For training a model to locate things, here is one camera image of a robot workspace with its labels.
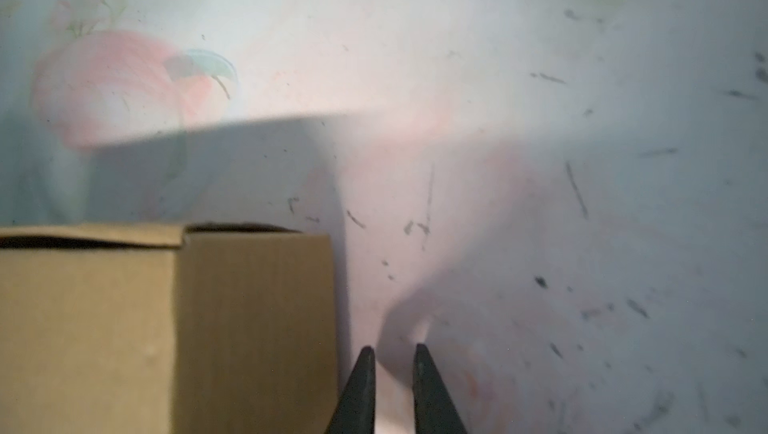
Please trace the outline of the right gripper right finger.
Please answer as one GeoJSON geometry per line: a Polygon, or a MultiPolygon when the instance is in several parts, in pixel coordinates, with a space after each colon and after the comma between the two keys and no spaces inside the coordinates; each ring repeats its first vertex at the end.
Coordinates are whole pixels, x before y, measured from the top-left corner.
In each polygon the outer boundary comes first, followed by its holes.
{"type": "Polygon", "coordinates": [[[412,392],[416,434],[467,434],[428,347],[416,345],[412,392]]]}

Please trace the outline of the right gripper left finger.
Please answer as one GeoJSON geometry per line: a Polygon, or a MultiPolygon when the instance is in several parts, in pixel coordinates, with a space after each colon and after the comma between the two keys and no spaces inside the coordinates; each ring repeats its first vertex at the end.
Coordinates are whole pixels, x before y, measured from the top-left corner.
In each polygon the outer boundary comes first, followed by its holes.
{"type": "Polygon", "coordinates": [[[363,347],[325,434],[373,434],[376,409],[376,357],[371,346],[363,347]]]}

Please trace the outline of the brown cardboard box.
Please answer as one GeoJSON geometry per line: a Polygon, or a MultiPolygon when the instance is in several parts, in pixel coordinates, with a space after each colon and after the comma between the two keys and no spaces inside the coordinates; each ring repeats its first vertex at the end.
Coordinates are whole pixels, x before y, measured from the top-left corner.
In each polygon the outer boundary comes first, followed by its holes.
{"type": "Polygon", "coordinates": [[[330,238],[268,225],[1,232],[5,433],[320,433],[330,238]]]}

